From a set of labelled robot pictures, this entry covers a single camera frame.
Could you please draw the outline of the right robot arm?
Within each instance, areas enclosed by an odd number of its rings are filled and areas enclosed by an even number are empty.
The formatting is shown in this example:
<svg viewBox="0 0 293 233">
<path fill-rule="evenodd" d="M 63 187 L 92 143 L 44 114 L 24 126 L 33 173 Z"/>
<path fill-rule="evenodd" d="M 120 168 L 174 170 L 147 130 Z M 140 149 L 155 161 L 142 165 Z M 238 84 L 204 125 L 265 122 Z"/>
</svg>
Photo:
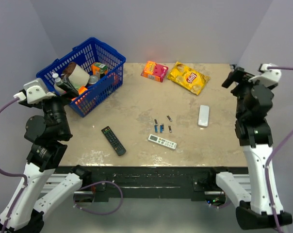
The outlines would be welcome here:
<svg viewBox="0 0 293 233">
<path fill-rule="evenodd" d="M 236 208 L 236 218 L 241 229 L 275 229 L 290 225 L 293 217 L 285 212 L 279 199 L 274 177 L 271 128 L 266 120 L 273 107 L 272 90 L 278 86 L 281 70 L 273 64 L 262 64 L 259 75 L 252 75 L 241 67 L 229 73 L 222 87 L 229 88 L 237 98 L 235 133 L 245 155 L 251 191 L 247 192 L 233 174 L 225 171 L 207 179 L 208 187 L 222 189 Z"/>
</svg>

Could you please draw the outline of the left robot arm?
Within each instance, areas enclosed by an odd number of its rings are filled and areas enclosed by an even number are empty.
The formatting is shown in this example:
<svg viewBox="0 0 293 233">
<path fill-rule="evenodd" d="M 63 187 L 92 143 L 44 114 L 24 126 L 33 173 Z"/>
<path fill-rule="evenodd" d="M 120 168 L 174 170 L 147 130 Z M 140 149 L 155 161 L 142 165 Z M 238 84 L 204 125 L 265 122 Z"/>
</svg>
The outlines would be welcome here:
<svg viewBox="0 0 293 233">
<path fill-rule="evenodd" d="M 0 214 L 0 232 L 2 233 L 38 233 L 52 211 L 70 194 L 91 187 L 91 171 L 80 165 L 73 167 L 65 178 L 44 196 L 40 196 L 48 179 L 67 149 L 63 141 L 72 138 L 64 106 L 77 98 L 79 93 L 68 78 L 53 74 L 57 87 L 64 93 L 50 92 L 42 79 L 24 84 L 23 90 L 14 95 L 11 104 L 18 102 L 27 107 L 43 111 L 28 119 L 24 137 L 32 143 L 22 174 L 5 172 L 8 177 L 20 177 L 11 200 Z"/>
</svg>

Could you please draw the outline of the small white remote control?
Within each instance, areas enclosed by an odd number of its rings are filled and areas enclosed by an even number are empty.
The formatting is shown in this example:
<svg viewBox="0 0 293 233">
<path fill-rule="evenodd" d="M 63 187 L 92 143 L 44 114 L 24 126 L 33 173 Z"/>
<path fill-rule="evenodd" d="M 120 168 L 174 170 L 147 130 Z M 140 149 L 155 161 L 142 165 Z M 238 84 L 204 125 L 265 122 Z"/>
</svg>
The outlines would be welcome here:
<svg viewBox="0 0 293 233">
<path fill-rule="evenodd" d="M 210 108 L 206 105 L 200 105 L 197 124 L 200 127 L 207 127 L 209 124 Z"/>
</svg>

